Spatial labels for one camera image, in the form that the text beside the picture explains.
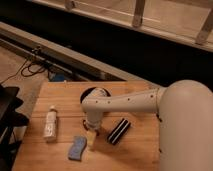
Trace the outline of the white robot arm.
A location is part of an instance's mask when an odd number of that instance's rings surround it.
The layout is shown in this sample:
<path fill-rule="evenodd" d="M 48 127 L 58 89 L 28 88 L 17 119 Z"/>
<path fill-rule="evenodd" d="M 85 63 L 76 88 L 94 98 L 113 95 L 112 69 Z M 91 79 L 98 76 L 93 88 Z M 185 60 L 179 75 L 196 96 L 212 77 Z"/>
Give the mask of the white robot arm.
<path fill-rule="evenodd" d="M 159 171 L 213 171 L 213 91 L 194 80 L 112 96 L 93 87 L 80 97 L 86 125 L 97 130 L 105 112 L 155 113 Z"/>

